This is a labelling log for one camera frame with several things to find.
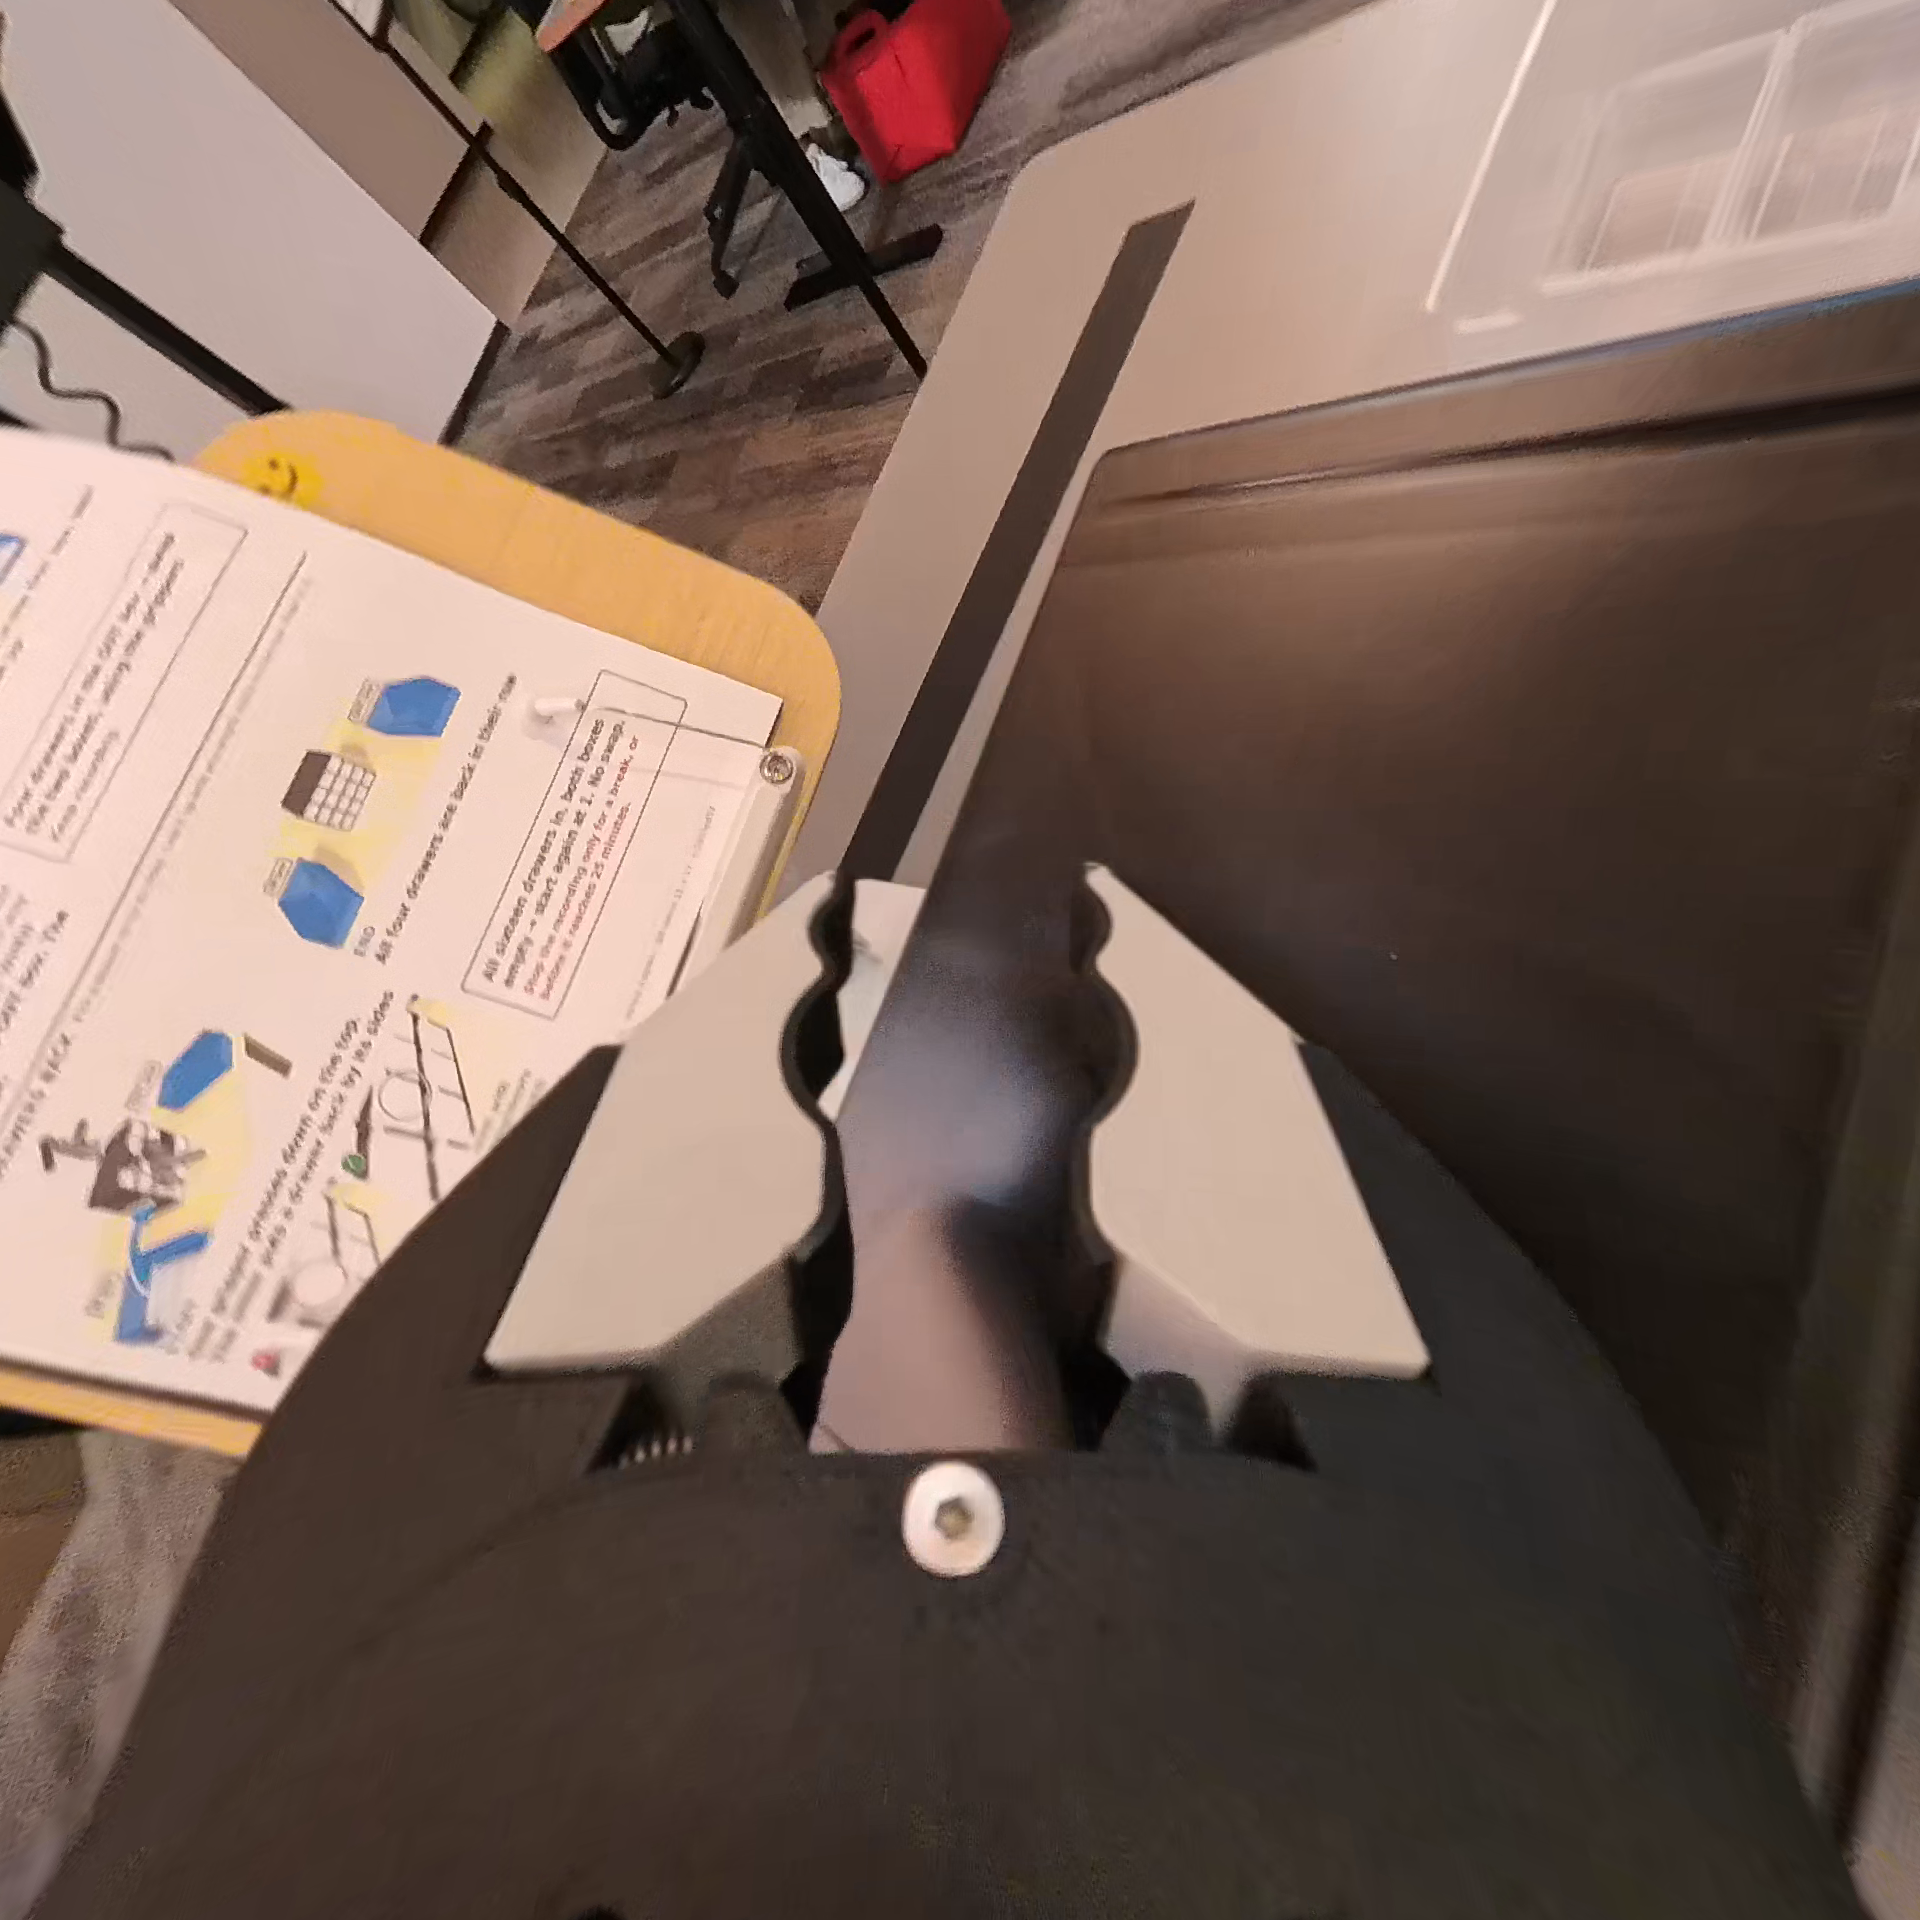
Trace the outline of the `translucent plastic storage box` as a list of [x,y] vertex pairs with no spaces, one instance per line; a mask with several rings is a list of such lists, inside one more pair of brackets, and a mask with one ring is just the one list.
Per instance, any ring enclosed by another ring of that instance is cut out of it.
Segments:
[[[1821,5],[1832,2],[1547,2],[1427,297],[1458,360],[1557,355],[1914,281],[1918,196],[1883,224],[1740,236],[1790,27]],[[1781,44],[1710,248],[1648,276],[1541,287],[1603,100],[1648,65],[1777,27]]]

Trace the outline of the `red bag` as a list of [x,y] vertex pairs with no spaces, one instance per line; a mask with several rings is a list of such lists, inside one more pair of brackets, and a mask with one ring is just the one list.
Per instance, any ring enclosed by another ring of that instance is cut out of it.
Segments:
[[879,182],[957,155],[1008,36],[1007,2],[867,2],[843,18],[820,82]]

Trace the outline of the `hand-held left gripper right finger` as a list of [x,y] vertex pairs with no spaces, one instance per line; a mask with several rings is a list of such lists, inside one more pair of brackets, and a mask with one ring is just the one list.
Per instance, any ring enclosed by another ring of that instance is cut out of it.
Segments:
[[1185,1377],[1227,1434],[1278,1377],[1423,1381],[1431,1348],[1303,1036],[1110,864],[1085,869],[1114,1080],[1077,1174],[1099,1350]]

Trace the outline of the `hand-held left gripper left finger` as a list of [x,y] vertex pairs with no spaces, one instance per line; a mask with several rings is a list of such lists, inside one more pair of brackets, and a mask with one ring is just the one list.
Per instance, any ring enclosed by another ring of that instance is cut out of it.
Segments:
[[633,1029],[486,1340],[493,1373],[825,1373],[850,1317],[821,1110],[850,908],[850,877],[814,876]]

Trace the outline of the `black drawer cabinet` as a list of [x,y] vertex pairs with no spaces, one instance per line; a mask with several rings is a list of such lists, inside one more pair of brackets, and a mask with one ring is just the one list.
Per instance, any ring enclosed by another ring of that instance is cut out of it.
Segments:
[[[1099,1350],[1085,869],[1298,1036],[1423,1381]],[[894,1911],[1857,1917],[1918,1502],[1918,290],[1110,450],[850,1090]]]

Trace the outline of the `white partition board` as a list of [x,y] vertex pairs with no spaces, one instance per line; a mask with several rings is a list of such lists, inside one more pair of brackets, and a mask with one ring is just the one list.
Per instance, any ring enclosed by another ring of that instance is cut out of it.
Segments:
[[445,437],[498,317],[420,224],[461,141],[335,2],[4,2],[37,207],[277,401]]

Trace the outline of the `black office chair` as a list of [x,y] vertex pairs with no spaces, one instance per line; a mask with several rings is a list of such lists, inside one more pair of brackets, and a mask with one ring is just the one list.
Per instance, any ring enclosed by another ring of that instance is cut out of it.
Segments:
[[667,2],[605,2],[546,61],[613,155],[681,110],[714,110],[701,64]]

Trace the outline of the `clear plastic drawer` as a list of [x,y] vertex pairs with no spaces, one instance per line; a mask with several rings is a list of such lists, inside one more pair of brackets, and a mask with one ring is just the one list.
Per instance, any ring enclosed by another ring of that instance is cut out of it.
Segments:
[[1541,287],[1648,276],[1710,248],[1781,33],[1648,65],[1594,110]]
[[1883,224],[1918,196],[1918,2],[1832,2],[1785,38],[1740,236]]

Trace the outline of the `black desk frame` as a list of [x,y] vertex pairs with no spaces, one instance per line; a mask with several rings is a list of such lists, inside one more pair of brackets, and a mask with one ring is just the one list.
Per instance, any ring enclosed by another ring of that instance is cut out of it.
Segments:
[[707,61],[708,83],[720,104],[731,113],[738,130],[755,149],[763,174],[780,188],[780,193],[797,210],[820,253],[831,260],[832,290],[859,290],[888,342],[898,347],[904,367],[918,380],[930,374],[930,360],[912,338],[906,323],[894,309],[888,297],[879,287],[877,260],[859,240],[853,224],[832,205],[825,182],[814,175],[804,160],[801,141],[783,123],[773,96],[755,78],[753,64],[740,56],[738,41],[717,18],[714,2],[677,2],[687,41],[700,44]]

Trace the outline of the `clear acrylic sheet holder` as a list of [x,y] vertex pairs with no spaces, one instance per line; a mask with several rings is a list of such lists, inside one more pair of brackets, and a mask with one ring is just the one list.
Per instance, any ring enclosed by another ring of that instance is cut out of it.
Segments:
[[588,690],[539,690],[524,731],[560,751],[557,843],[544,870],[560,901],[539,916],[588,929],[588,908],[640,849],[648,889],[667,884],[663,916],[695,901],[684,967],[734,945],[763,913],[820,758],[755,735],[740,704],[770,702],[740,684],[677,687],[605,671]]

